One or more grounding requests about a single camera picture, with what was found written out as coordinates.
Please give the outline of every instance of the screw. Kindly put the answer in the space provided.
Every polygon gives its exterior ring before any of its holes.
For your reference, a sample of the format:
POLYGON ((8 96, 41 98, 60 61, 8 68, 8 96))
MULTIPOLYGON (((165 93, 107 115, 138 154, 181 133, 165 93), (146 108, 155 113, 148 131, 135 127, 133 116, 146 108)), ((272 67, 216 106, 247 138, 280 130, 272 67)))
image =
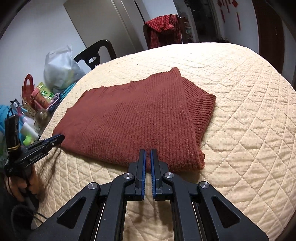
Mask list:
POLYGON ((123 175, 123 177, 124 177, 125 179, 131 179, 131 178, 133 177, 133 174, 127 172, 127 173, 125 173, 125 174, 123 175))
POLYGON ((171 172, 166 172, 166 173, 165 173, 165 177, 166 177, 166 178, 172 178, 172 177, 174 177, 174 174, 171 173, 171 172))
POLYGON ((94 190, 94 189, 96 189, 97 187, 98 187, 98 184, 96 184, 96 183, 90 183, 90 184, 88 185, 88 188, 91 189, 91 190, 94 190))
POLYGON ((209 185, 208 182, 201 182, 201 183, 200 183, 200 187, 203 188, 203 189, 207 189, 207 188, 209 188, 209 186, 210 186, 210 185, 209 185))

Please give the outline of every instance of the wooden door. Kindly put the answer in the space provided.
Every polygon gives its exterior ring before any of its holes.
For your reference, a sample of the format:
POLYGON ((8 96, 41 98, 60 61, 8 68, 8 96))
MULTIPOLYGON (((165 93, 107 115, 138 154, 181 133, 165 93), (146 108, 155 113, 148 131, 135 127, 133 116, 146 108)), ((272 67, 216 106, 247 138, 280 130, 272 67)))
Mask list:
POLYGON ((282 20, 264 0, 252 1, 258 24, 259 55, 281 74, 285 55, 282 20))
MULTIPOLYGON (((134 1, 135 12, 142 21, 134 1)), ((140 39, 122 0, 68 0, 64 7, 86 47, 101 39, 111 42, 117 57, 143 51, 140 39)), ((100 49, 101 63, 111 60, 107 49, 100 49)))

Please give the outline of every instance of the red checkered cloth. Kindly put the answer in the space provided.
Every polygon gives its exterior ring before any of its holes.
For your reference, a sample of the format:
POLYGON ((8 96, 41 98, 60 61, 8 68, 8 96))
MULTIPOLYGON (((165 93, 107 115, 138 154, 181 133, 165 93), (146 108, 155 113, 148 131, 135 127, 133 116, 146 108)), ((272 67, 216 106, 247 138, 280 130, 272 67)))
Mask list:
POLYGON ((182 43, 177 15, 159 16, 145 24, 148 26, 147 34, 150 37, 149 49, 182 43))

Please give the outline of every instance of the plastic bag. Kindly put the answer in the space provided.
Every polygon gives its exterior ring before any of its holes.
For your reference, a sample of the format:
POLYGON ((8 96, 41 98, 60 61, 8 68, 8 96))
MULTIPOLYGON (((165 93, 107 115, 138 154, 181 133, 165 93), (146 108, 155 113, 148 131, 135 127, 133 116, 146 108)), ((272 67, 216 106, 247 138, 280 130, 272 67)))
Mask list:
POLYGON ((72 45, 49 52, 45 57, 44 82, 54 94, 62 93, 85 72, 72 59, 72 45))

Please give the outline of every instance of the blue container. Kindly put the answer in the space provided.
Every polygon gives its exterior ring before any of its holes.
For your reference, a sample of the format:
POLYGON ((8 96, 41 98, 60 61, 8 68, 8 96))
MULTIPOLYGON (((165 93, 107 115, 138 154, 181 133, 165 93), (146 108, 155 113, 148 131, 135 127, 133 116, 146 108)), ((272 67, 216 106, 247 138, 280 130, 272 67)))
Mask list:
MULTIPOLYGON (((10 107, 8 105, 0 105, 0 131, 3 133, 3 135, 5 136, 5 125, 4 125, 4 121, 7 118, 7 113, 9 111, 10 107)), ((22 122, 19 120, 19 131, 22 128, 22 122)), ((23 135, 21 133, 19 133, 19 138, 21 140, 21 142, 23 142, 23 140, 25 139, 23 137, 23 135)))

